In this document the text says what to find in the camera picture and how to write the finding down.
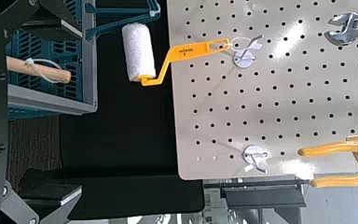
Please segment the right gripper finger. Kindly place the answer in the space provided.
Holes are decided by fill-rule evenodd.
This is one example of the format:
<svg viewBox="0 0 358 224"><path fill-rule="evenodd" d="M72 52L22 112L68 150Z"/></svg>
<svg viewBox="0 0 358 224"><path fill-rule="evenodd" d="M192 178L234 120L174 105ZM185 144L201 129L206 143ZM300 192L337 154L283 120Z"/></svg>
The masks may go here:
<svg viewBox="0 0 358 224"><path fill-rule="evenodd" d="M44 184L18 195L6 181L0 224L68 224L81 198L80 185Z"/></svg>
<svg viewBox="0 0 358 224"><path fill-rule="evenodd" d="M77 41L82 29L63 0L15 0L4 10L4 25L13 35L23 30L49 41Z"/></svg>

